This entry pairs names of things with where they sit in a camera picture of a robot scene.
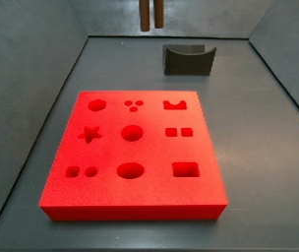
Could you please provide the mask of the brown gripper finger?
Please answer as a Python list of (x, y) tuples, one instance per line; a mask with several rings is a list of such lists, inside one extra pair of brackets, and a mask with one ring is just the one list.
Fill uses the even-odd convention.
[(138, 0), (140, 30), (149, 32), (149, 0)]
[(154, 28), (164, 27), (164, 0), (153, 0)]

